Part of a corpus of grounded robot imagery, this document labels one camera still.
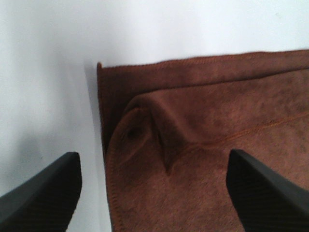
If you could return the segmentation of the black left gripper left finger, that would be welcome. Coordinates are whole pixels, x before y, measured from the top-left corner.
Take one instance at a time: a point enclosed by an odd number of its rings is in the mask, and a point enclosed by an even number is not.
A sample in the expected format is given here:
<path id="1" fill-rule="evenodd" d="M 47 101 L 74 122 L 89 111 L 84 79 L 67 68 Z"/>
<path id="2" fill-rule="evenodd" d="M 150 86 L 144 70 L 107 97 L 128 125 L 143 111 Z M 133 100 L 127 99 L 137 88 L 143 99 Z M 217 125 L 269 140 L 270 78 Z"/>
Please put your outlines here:
<path id="1" fill-rule="evenodd" d="M 2 232 L 64 232 L 81 194 L 81 163 L 68 152 L 0 198 Z"/>

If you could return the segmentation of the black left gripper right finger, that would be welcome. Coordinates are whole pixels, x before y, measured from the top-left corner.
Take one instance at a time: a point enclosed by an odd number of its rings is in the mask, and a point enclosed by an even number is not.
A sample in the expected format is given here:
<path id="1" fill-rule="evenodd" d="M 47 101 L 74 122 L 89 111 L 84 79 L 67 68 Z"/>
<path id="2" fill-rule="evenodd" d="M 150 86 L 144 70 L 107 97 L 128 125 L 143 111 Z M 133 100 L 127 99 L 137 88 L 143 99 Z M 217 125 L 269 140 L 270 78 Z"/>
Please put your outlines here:
<path id="1" fill-rule="evenodd" d="M 230 151 L 226 186 L 245 231 L 309 230 L 309 192 L 245 151 Z"/>

